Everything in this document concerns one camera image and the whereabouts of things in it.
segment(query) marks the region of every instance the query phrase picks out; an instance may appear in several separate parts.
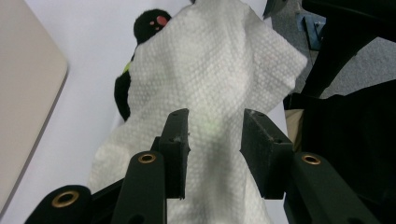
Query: black plush toy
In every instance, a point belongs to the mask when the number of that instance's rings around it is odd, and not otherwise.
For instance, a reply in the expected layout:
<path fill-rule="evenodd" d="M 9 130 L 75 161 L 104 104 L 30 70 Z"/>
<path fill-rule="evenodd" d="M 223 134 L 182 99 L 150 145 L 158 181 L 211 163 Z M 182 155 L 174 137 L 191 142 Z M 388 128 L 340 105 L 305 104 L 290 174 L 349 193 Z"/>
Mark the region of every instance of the black plush toy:
<path fill-rule="evenodd" d="M 171 16 L 166 11 L 160 9 L 145 11 L 134 22 L 134 37 L 136 38 L 137 46 L 155 36 L 170 20 Z M 122 75 L 116 79 L 114 88 L 117 108 L 124 120 L 127 120 L 131 115 L 131 109 L 128 106 L 128 90 L 131 86 L 129 64 L 126 65 Z"/>

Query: white surface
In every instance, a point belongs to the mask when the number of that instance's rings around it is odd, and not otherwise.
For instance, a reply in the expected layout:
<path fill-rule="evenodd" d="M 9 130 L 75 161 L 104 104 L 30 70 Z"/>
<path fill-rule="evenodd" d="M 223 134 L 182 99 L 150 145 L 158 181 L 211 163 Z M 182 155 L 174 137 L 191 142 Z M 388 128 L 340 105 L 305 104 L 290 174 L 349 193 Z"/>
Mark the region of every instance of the white surface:
<path fill-rule="evenodd" d="M 134 19 L 153 7 L 174 15 L 190 3 L 172 2 L 27 1 L 64 53 L 69 73 L 47 129 L 1 223 L 23 223 L 54 189 L 87 184 L 94 153 L 121 123 L 113 88 L 115 78 L 134 51 Z M 261 1 L 252 2 L 259 5 Z M 255 11 L 264 11 L 264 4 Z M 283 123 L 286 132 L 281 107 L 271 118 L 278 125 Z"/>

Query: stuffed toy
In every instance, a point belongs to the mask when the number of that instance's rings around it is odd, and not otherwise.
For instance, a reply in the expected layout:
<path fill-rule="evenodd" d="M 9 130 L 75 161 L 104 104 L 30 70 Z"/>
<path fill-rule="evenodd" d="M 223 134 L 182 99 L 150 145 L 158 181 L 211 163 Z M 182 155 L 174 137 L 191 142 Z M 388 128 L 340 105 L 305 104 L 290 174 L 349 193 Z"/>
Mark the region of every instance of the stuffed toy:
<path fill-rule="evenodd" d="M 137 41 L 136 47 L 155 36 L 170 20 L 171 16 L 164 10 L 152 9 L 145 11 L 134 22 L 134 37 Z M 128 90 L 131 86 L 129 66 L 133 60 L 134 55 L 131 61 L 125 66 L 122 75 L 116 79 L 114 88 L 114 98 L 117 108 L 124 120 L 127 120 L 131 115 L 131 109 L 128 106 Z"/>

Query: gray carpet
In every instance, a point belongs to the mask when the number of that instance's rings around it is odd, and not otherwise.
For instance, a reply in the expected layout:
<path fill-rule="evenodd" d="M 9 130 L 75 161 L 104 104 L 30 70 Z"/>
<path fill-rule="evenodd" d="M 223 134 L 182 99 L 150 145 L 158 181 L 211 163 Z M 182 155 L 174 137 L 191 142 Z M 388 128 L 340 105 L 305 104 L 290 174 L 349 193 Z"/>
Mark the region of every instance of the gray carpet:
<path fill-rule="evenodd" d="M 308 58 L 308 66 L 296 81 L 295 92 L 303 89 L 318 55 L 309 50 L 304 29 L 297 20 L 299 13 L 308 13 L 301 8 L 301 0 L 289 0 L 286 7 L 272 17 L 274 30 Z M 396 43 L 378 37 L 348 62 L 320 98 L 346 95 L 393 79 L 396 79 Z"/>

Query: black metal bracket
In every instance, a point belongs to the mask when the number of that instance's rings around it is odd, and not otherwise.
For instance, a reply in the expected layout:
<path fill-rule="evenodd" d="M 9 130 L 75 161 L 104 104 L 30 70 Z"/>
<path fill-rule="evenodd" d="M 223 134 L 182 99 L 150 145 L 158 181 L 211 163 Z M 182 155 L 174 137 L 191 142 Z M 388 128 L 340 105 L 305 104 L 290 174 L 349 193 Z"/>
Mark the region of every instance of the black metal bracket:
<path fill-rule="evenodd" d="M 282 199 L 289 223 L 379 223 L 332 166 L 293 153 L 289 139 L 264 114 L 245 110 L 241 152 L 262 197 Z"/>
<path fill-rule="evenodd" d="M 83 186 L 56 189 L 26 223 L 166 223 L 166 199 L 185 197 L 188 115 L 171 113 L 150 151 L 131 158 L 125 178 L 93 195 Z"/>

